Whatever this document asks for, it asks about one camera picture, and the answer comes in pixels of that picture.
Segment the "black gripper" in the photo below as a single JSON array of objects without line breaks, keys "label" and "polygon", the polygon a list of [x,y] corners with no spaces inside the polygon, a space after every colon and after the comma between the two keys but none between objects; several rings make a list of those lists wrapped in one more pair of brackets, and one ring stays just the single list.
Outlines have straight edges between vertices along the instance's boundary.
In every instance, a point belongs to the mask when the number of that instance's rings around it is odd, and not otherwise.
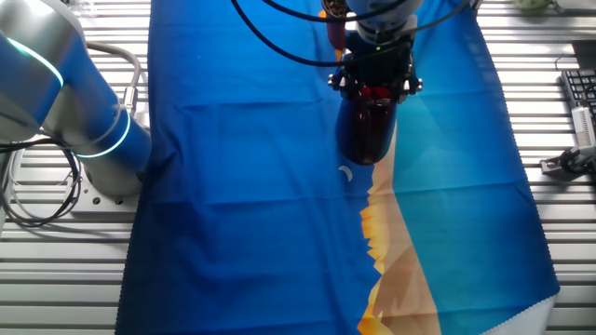
[{"label": "black gripper", "polygon": [[370,87],[397,87],[397,103],[423,89],[423,80],[413,69],[413,39],[409,36],[382,45],[350,35],[343,65],[344,72],[328,75],[327,85],[347,101],[360,96],[361,82]]}]

